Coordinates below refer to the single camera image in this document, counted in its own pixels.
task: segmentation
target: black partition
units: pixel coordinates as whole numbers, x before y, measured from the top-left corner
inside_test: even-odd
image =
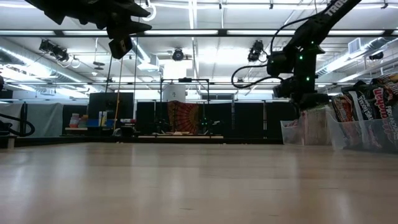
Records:
[[[155,102],[138,102],[136,111],[136,129],[143,134],[153,133],[155,121]]]
[[[266,103],[266,137],[282,139],[280,121],[293,121],[296,118],[295,108],[291,103]]]
[[[214,130],[215,134],[232,135],[232,103],[210,103],[201,105],[200,119],[205,114],[206,119],[220,121],[220,126]]]
[[[118,118],[133,118],[134,114],[134,94],[133,93],[91,93],[88,103],[88,118],[98,119],[100,111],[108,112],[108,119],[115,117],[116,105],[119,109]]]
[[[236,138],[263,138],[264,103],[235,103],[234,123]]]

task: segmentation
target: spotlight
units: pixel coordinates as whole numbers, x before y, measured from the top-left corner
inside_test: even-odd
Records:
[[[384,53],[383,53],[383,52],[379,52],[379,53],[377,53],[377,54],[370,55],[370,56],[369,56],[369,59],[370,59],[370,60],[380,60],[380,59],[382,59],[383,57],[384,57]]]
[[[182,52],[182,49],[175,49],[172,58],[176,62],[182,61],[184,59],[184,53]]]
[[[60,62],[67,62],[69,60],[67,49],[60,48],[59,46],[52,44],[49,40],[42,40],[39,50],[45,54],[50,54]]]
[[[262,43],[262,40],[256,40],[250,49],[248,55],[248,61],[257,62],[260,59],[260,56],[263,51],[264,51],[264,44]]]

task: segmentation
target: black panel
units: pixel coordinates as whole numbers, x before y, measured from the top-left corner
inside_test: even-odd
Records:
[[[266,104],[266,121],[267,131],[266,136],[269,139],[282,139],[282,131],[280,128],[280,121],[295,120],[295,109],[290,103],[267,103]]]
[[[12,99],[12,90],[0,90],[0,99]]]
[[[201,105],[205,107],[206,118],[212,121],[221,121],[222,124],[214,130],[214,134],[222,134],[224,137],[230,136],[232,132],[232,103],[211,103]]]
[[[120,93],[118,118],[133,118],[134,98],[133,93]],[[98,119],[100,111],[108,112],[108,119],[113,119],[118,100],[117,93],[92,93],[88,103],[88,118]]]
[[[138,102],[136,119],[136,128],[138,131],[144,134],[153,133],[155,120],[155,102]]]
[[[87,106],[64,105],[62,110],[62,134],[66,134],[65,128],[69,127],[70,118],[73,113],[78,113],[79,117],[87,114]]]
[[[235,103],[235,137],[264,137],[264,104]]]

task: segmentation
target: air vent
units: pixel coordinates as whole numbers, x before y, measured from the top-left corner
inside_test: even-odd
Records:
[[[55,90],[52,88],[41,89],[40,94],[45,96],[55,96]]]
[[[348,53],[353,54],[361,50],[361,38],[357,38],[348,43]]]

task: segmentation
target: ceiling beam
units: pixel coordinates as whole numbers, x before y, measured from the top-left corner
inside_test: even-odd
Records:
[[[131,37],[273,37],[276,29],[152,29]],[[284,29],[278,37],[292,37],[294,29]],[[0,37],[108,38],[105,30],[0,29]],[[328,37],[398,37],[398,29],[333,29]]]

